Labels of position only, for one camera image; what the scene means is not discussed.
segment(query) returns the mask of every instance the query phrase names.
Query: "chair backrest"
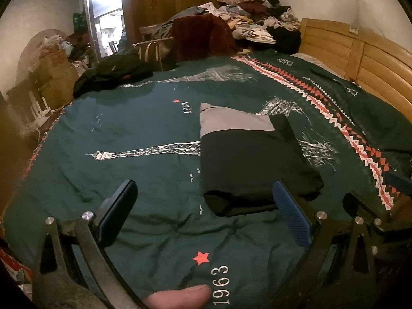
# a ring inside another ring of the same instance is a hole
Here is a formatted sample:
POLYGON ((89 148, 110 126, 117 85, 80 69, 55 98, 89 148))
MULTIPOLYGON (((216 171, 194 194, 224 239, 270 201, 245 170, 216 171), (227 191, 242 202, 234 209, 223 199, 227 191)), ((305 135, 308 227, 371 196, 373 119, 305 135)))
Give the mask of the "chair backrest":
POLYGON ((141 60, 153 64, 158 71, 170 70, 176 65, 172 37, 136 43, 133 47, 141 60))

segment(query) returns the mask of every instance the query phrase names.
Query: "cardboard box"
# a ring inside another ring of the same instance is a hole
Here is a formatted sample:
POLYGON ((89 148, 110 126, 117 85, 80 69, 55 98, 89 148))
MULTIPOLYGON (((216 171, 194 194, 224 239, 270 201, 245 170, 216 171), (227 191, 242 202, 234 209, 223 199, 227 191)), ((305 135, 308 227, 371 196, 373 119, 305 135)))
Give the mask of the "cardboard box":
POLYGON ((50 53, 39 61, 36 68, 37 82, 44 85, 52 79, 63 77, 71 67, 65 50, 50 53))
POLYGON ((58 109, 73 101, 73 86, 79 78, 76 68, 71 67, 57 78, 51 79, 39 91, 52 109, 58 109))

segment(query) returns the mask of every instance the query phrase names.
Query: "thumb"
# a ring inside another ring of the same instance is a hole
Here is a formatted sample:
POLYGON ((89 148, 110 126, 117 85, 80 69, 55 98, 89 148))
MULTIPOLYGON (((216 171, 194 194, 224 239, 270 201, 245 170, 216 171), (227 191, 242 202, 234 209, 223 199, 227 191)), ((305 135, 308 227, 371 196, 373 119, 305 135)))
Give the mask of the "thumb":
POLYGON ((145 300, 150 309, 201 309, 212 295, 208 285, 157 292, 145 300))

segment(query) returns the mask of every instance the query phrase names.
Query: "white wall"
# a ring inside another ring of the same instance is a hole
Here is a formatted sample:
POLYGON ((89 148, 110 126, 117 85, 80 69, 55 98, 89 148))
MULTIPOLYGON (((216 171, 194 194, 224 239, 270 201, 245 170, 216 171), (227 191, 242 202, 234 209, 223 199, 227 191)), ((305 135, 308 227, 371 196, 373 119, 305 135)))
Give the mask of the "white wall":
MULTIPOLYGON (((296 16, 352 24, 355 0, 280 0, 296 16)), ((412 52, 412 24, 397 0, 360 0, 360 24, 412 52)))
POLYGON ((73 13, 79 0, 12 0, 0 17, 0 91, 16 83, 17 63, 29 40, 46 29, 73 33, 73 13))

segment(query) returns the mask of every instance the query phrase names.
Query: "gray fabric panel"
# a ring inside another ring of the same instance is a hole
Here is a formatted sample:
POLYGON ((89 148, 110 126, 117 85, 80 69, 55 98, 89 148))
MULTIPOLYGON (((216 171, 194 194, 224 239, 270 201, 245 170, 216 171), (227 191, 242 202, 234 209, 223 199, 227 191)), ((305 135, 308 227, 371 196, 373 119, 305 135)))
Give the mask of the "gray fabric panel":
POLYGON ((274 131, 269 116, 255 115, 208 103, 200 105, 200 138, 208 133, 229 129, 274 131))

